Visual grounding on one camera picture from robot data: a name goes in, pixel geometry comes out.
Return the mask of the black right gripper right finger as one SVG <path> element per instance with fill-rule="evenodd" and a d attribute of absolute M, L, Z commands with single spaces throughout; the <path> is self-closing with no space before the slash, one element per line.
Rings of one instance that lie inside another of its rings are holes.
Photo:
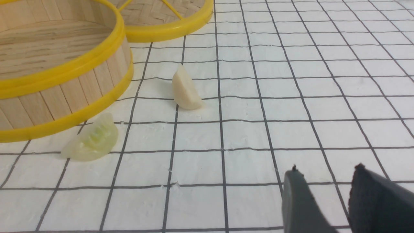
<path fill-rule="evenodd" d="M 358 164 L 348 201 L 354 233 L 412 233 L 414 195 L 408 189 Z"/>

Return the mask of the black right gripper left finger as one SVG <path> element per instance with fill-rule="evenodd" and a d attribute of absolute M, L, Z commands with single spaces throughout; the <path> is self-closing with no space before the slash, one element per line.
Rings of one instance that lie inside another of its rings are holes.
<path fill-rule="evenodd" d="M 320 210 L 304 175 L 294 165 L 284 174 L 282 218 L 285 233 L 336 233 Z"/>

